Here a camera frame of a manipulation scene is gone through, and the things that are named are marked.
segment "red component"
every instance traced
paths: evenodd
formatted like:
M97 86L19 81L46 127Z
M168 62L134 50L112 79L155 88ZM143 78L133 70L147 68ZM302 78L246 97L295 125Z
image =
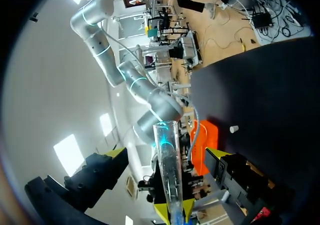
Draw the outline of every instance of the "red component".
M253 221L261 219L261 218L265 218L270 216L270 210L266 207L262 208L262 210L259 212L259 214L253 219Z

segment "robotic arm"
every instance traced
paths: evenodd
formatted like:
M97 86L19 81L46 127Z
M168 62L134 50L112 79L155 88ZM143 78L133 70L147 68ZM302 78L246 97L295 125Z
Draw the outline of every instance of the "robotic arm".
M139 103L147 104L149 111L133 126L135 134L145 143L154 143L153 125L157 122L179 121L183 109L171 96L152 84L126 61L116 65L115 55L107 40L110 37L98 23L114 13L114 0L90 0L71 18L70 26L85 44L101 67L106 79L113 86L125 82L127 89Z

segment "clear test tube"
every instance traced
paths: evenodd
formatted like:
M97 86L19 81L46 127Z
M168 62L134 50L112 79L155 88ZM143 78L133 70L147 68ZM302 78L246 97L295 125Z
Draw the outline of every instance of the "clear test tube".
M172 225L183 225L182 167L178 123L163 121L153 125L159 168Z

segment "black table surface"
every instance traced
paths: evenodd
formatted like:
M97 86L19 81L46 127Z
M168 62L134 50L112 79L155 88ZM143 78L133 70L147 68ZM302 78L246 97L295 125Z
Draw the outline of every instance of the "black table surface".
M294 189L285 224L319 222L319 55L314 38L301 38L228 57L191 75L193 105L201 120L218 126L219 149L244 155L276 184ZM239 130L232 134L235 125Z

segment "small white cup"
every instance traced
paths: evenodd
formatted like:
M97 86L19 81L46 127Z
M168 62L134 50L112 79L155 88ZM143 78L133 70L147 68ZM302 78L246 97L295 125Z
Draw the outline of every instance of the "small white cup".
M238 131L239 130L239 127L238 126L231 126L230 127L230 133L235 133L236 131Z

